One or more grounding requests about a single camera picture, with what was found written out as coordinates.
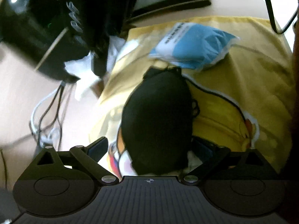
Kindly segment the white paper towel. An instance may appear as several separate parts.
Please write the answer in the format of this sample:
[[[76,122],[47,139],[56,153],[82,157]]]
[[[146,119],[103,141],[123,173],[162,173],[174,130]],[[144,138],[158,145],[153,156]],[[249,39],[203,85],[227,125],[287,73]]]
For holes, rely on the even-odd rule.
[[[80,101],[90,86],[101,82],[104,76],[112,71],[116,59],[125,43],[126,40],[123,38],[110,36],[107,59],[103,63],[103,69],[100,69],[100,74],[103,75],[97,75],[95,73],[96,55],[93,52],[89,52],[89,54],[82,59],[64,63],[66,72],[79,78],[76,82],[75,89],[76,100]]]

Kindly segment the wooden speaker stand leg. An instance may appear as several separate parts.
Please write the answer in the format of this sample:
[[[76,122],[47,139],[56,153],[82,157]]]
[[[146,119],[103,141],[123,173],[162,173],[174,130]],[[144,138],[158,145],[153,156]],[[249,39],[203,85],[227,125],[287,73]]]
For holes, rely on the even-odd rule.
[[[98,80],[90,86],[90,89],[92,90],[94,95],[99,99],[104,90],[104,87],[104,80]]]

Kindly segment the black round speaker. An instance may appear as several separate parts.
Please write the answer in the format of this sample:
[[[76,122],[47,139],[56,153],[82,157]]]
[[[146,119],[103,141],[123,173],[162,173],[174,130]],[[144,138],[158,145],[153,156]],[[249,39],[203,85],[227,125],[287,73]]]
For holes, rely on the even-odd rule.
[[[2,0],[1,39],[45,76],[75,83],[65,63],[89,54],[76,0]]]

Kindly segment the yellow cartoon printed cloth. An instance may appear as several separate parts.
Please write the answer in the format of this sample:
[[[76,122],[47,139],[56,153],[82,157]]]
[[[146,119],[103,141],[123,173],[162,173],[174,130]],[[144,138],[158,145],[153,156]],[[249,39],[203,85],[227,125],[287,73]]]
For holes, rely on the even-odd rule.
[[[216,65],[182,70],[201,110],[193,123],[194,135],[235,152],[257,149],[279,171],[291,149],[289,124],[295,103],[291,50],[285,38],[261,18],[209,16],[189,21],[237,37]],[[150,67],[170,67],[148,55],[173,26],[167,22],[131,29],[128,41],[136,46],[117,60],[98,101],[90,140],[107,137],[108,152],[99,164],[119,178],[135,175],[119,132],[124,104]]]

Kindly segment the blue wipes packet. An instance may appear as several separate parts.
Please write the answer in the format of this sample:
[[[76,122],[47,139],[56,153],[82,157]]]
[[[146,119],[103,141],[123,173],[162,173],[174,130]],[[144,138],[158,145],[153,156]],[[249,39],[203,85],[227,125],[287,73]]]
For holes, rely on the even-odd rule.
[[[183,69],[200,71],[223,60],[239,40],[239,37],[218,28],[179,22],[150,51],[149,57]]]

